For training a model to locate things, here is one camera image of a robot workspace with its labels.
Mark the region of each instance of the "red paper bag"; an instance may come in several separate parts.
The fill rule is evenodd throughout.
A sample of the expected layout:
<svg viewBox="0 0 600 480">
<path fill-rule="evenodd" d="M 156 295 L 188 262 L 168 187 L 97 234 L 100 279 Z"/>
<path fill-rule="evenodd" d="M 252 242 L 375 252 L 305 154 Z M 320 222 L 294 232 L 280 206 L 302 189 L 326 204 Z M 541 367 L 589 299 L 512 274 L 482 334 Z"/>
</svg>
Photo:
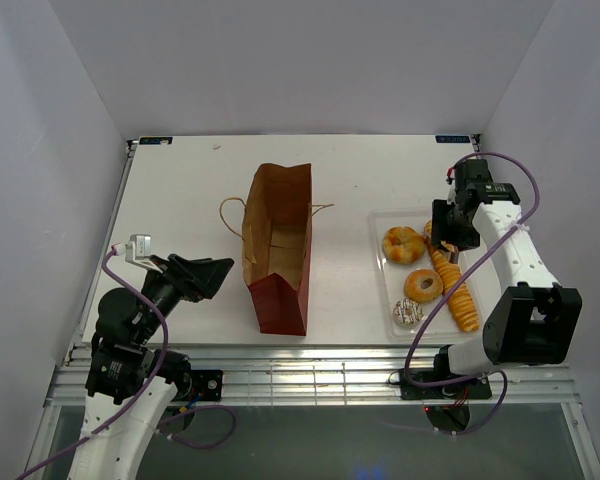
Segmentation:
<svg viewBox="0 0 600 480">
<path fill-rule="evenodd" d="M 306 335 L 311 164 L 260 165 L 245 204 L 242 239 L 243 276 L 260 332 Z"/>
</svg>

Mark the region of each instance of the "white wall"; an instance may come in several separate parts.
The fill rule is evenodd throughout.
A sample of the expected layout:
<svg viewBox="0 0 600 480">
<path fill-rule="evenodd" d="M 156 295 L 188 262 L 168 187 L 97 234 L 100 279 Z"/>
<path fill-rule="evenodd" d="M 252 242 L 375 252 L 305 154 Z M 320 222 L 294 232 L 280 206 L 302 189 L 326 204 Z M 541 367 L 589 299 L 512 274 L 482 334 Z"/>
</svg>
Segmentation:
<svg viewBox="0 0 600 480">
<path fill-rule="evenodd" d="M 51 0 L 122 135 L 478 132 L 552 0 Z"/>
<path fill-rule="evenodd" d="M 534 241 L 558 279 L 582 294 L 569 362 L 600 457 L 600 1 L 556 1 L 484 138 L 537 176 Z M 526 187 L 510 168 L 494 170 Z"/>
<path fill-rule="evenodd" d="M 124 146 L 47 0 L 0 0 L 0 479 L 24 468 Z"/>
</svg>

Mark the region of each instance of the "food tray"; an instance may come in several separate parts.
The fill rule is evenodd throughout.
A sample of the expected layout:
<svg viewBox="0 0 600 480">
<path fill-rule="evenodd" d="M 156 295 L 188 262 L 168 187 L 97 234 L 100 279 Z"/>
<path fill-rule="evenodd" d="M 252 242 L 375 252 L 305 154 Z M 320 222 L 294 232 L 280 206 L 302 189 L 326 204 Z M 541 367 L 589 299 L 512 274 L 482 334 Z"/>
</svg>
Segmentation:
<svg viewBox="0 0 600 480">
<path fill-rule="evenodd" d="M 388 335 L 396 340 L 408 341 L 413 339 L 422 324 L 422 322 L 420 322 L 415 325 L 401 326 L 393 319 L 392 312 L 396 302 L 405 298 L 403 288 L 407 276 L 415 270 L 423 268 L 434 270 L 434 268 L 428 252 L 425 252 L 423 257 L 412 265 L 400 265 L 388 261 L 382 250 L 382 240 L 384 239 L 387 230 L 396 226 L 408 226 L 417 232 L 423 232 L 425 224 L 430 219 L 431 208 L 374 210 L 369 214 L 369 229 L 372 240 L 375 243 L 374 253 L 377 260 L 376 264 L 378 266 L 378 283 L 384 310 L 382 313 L 386 318 L 385 325 L 387 327 Z M 458 265 L 464 272 L 479 259 L 484 252 L 484 246 L 475 250 L 462 252 L 458 260 Z M 481 334 L 482 325 L 486 320 L 484 312 L 491 312 L 499 297 L 498 280 L 491 261 L 487 261 L 478 269 L 478 271 L 469 277 L 467 286 L 478 310 L 481 324 L 480 330 L 473 333 L 462 332 L 453 320 L 451 311 L 445 306 L 438 312 L 434 321 L 429 325 L 429 328 L 427 328 L 422 343 L 458 343 Z M 440 298 L 442 297 L 438 297 L 432 302 L 422 305 L 425 315 L 428 315 Z"/>
</svg>

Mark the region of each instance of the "paper bag handle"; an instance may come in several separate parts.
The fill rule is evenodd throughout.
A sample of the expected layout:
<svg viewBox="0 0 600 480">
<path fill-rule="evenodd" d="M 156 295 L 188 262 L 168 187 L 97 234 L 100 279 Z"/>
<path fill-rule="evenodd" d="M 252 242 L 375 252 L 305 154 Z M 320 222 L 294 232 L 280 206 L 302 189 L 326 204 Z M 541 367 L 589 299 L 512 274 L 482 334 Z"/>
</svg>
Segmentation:
<svg viewBox="0 0 600 480">
<path fill-rule="evenodd" d="M 236 200 L 236 201 L 242 203 L 242 206 L 245 208 L 245 210 L 247 209 L 247 205 L 244 203 L 244 200 L 241 199 L 240 197 L 228 197 L 228 198 L 225 198 L 220 203 L 220 209 L 219 209 L 220 210 L 220 220 L 222 220 L 222 223 L 224 223 L 224 226 L 227 227 L 231 233 L 233 233 L 237 237 L 240 237 L 244 241 L 244 237 L 242 235 L 240 235 L 236 230 L 234 230 L 233 228 L 231 228 L 231 225 L 229 225 L 227 223 L 227 220 L 224 218 L 224 215 L 222 213 L 222 207 L 224 207 L 224 204 L 227 203 L 230 200 Z M 311 213 L 311 216 L 313 217 L 320 210 L 324 210 L 325 208 L 333 207 L 334 205 L 335 205 L 335 203 L 325 203 L 325 204 L 311 205 L 312 209 L 315 208 L 315 210 Z M 277 245 L 271 245 L 271 246 L 272 247 L 276 247 L 276 248 L 282 248 L 282 247 L 278 247 Z"/>
<path fill-rule="evenodd" d="M 313 217 L 320 210 L 324 210 L 325 208 L 333 207 L 334 205 L 335 205 L 335 203 L 325 203 L 325 204 L 319 204 L 319 205 L 311 205 L 311 208 L 315 208 L 315 210 L 311 213 L 311 216 Z"/>
<path fill-rule="evenodd" d="M 222 214 L 222 207 L 224 207 L 224 204 L 227 203 L 229 200 L 237 200 L 238 202 L 242 203 L 242 206 L 244 207 L 245 210 L 247 209 L 247 205 L 244 203 L 244 200 L 242 200 L 240 197 L 225 198 L 222 201 L 222 203 L 220 204 L 220 220 L 222 220 L 222 223 L 224 223 L 224 226 L 227 227 L 231 233 L 233 233 L 234 235 L 236 235 L 236 236 L 242 238 L 242 240 L 244 240 L 244 237 L 242 235 L 240 235 L 236 230 L 231 228 L 231 226 L 225 220 L 224 215 Z"/>
</svg>

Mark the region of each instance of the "metal frame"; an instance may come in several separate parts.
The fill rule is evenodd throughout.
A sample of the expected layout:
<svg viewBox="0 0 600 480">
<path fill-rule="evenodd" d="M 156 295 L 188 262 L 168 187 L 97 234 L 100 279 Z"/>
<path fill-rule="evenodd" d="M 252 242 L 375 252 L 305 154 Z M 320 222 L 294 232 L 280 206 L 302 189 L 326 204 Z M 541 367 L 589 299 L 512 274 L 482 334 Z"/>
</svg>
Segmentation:
<svg viewBox="0 0 600 480">
<path fill-rule="evenodd" d="M 563 403 L 562 412 L 564 413 L 578 460 L 580 460 L 584 478 L 587 480 L 600 479 L 600 462 L 598 461 L 596 450 L 589 436 L 587 424 L 582 415 L 582 404 Z"/>
<path fill-rule="evenodd" d="M 118 214 L 138 141 L 129 143 L 120 188 L 99 261 L 102 261 Z M 474 150 L 480 145 L 472 136 Z M 92 279 L 80 322 L 47 394 L 44 413 L 28 466 L 46 458 L 55 435 L 61 409 L 83 406 L 84 384 L 89 370 L 90 346 L 82 341 L 98 273 Z M 222 403 L 234 406 L 349 406 L 421 405 L 403 401 L 399 389 L 388 385 L 392 372 L 404 367 L 407 346 L 369 348 L 209 347 L 172 344 L 189 356 L 193 368 L 222 369 Z M 412 367 L 432 364 L 438 347 L 418 348 Z M 507 370 L 509 392 L 505 403 L 559 403 L 587 479 L 600 479 L 600 464 L 582 417 L 580 397 L 568 365 Z M 494 403 L 502 390 L 498 376 L 491 379 L 494 397 L 471 403 Z M 32 478 L 42 478 L 42 473 Z"/>
<path fill-rule="evenodd" d="M 38 432 L 36 433 L 31 452 L 29 453 L 26 469 L 37 465 L 49 457 L 51 445 L 53 444 L 53 437 L 58 428 L 61 411 L 62 407 L 59 405 L 48 405 L 44 408 Z M 33 473 L 29 478 L 31 480 L 41 480 L 43 475 L 44 469 L 41 469 Z"/>
</svg>

